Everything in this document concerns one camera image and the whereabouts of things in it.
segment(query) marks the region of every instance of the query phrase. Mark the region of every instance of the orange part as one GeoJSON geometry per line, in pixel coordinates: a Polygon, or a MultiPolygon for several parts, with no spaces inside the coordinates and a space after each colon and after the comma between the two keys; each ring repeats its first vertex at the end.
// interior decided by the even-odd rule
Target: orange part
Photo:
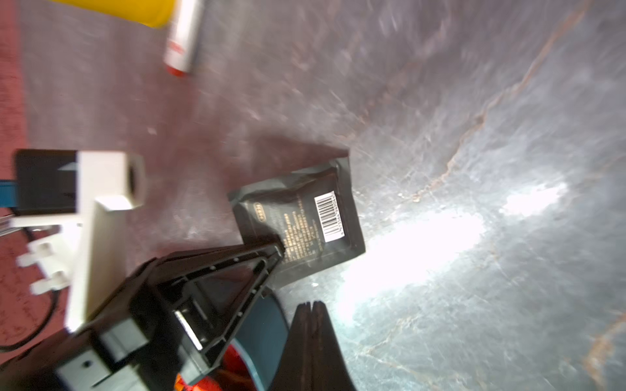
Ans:
{"type": "Polygon", "coordinates": [[[182,76],[186,75],[185,72],[181,71],[180,69],[173,68],[169,65],[166,65],[166,67],[167,67],[167,71],[174,76],[181,78],[182,76]]]}

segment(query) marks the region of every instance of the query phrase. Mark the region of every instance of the barcode label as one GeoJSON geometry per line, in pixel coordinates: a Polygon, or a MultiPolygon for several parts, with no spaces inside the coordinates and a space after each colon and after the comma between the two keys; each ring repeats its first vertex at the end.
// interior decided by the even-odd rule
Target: barcode label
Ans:
{"type": "Polygon", "coordinates": [[[337,207],[335,192],[331,191],[314,199],[317,207],[317,216],[319,216],[319,221],[322,223],[324,241],[328,243],[329,241],[343,238],[346,234],[344,233],[344,225],[337,207]]]}

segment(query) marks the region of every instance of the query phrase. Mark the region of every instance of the marble surface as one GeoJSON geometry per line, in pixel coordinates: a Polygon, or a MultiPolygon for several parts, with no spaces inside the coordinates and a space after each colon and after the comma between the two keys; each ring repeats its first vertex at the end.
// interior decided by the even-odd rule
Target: marble surface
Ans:
{"type": "Polygon", "coordinates": [[[32,145],[146,159],[129,267],[349,149],[367,253],[278,294],[326,302],[360,391],[621,389],[626,3],[208,0],[183,79],[165,30],[19,3],[32,145]]]}

